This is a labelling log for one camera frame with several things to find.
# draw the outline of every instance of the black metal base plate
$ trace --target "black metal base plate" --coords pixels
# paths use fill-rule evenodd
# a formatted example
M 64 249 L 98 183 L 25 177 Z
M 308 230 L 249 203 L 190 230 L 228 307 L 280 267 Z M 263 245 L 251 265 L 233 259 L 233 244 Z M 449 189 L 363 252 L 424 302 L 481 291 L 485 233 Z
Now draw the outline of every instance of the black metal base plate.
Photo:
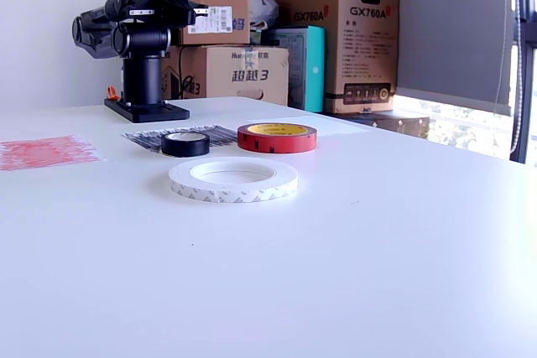
M 170 104 L 126 106 L 120 101 L 104 100 L 104 105 L 133 123 L 182 121 L 190 117 L 186 109 Z

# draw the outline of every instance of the double-sided tape roll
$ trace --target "double-sided tape roll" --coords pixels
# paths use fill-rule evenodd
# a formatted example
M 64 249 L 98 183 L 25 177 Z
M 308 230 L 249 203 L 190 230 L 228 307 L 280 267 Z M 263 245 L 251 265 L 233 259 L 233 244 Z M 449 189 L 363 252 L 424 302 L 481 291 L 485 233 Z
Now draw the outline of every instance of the double-sided tape roll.
M 293 194 L 296 169 L 286 163 L 248 157 L 202 158 L 169 172 L 178 195 L 211 203 L 252 203 Z
M 317 146 L 317 131 L 291 123 L 258 123 L 238 128 L 237 142 L 258 153 L 303 153 Z
M 209 153 L 210 138 L 198 132 L 168 133 L 160 138 L 162 153 L 173 157 L 197 157 Z

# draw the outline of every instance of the brown cardboard box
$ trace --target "brown cardboard box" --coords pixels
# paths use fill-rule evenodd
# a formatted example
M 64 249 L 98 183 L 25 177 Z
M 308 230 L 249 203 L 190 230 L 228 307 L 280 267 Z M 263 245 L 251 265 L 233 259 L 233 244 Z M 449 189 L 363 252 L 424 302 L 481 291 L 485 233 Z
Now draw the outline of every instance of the brown cardboard box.
M 164 77 L 171 74 L 170 66 L 179 65 L 177 49 L 172 47 L 167 54 L 169 60 L 163 60 L 163 83 Z M 181 70 L 183 81 L 190 83 L 183 93 L 184 98 L 246 96 L 287 106 L 287 49 L 219 45 L 186 47 L 181 56 Z M 164 99 L 174 99 L 171 96 L 173 88 L 169 86 L 168 90 L 163 84 Z
M 209 17 L 181 30 L 181 43 L 249 44 L 250 0 L 193 0 L 209 6 Z
M 326 112 L 392 109 L 399 0 L 276 0 L 282 24 L 326 29 Z

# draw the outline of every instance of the shipping label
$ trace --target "shipping label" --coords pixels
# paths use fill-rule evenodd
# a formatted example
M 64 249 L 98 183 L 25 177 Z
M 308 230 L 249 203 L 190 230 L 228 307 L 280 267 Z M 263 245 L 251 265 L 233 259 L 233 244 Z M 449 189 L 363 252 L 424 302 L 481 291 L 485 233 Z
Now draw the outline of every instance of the shipping label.
M 222 34 L 233 32 L 231 6 L 210 7 L 207 16 L 196 18 L 195 25 L 188 26 L 188 34 Z

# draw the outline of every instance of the white tape roll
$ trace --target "white tape roll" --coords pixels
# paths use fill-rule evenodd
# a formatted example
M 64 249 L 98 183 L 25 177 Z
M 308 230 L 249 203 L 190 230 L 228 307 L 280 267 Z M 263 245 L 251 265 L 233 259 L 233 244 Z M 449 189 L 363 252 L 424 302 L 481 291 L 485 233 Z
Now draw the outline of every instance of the white tape roll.
M 252 203 L 294 193 L 296 169 L 278 161 L 248 158 L 202 158 L 180 163 L 169 172 L 178 195 L 212 203 Z

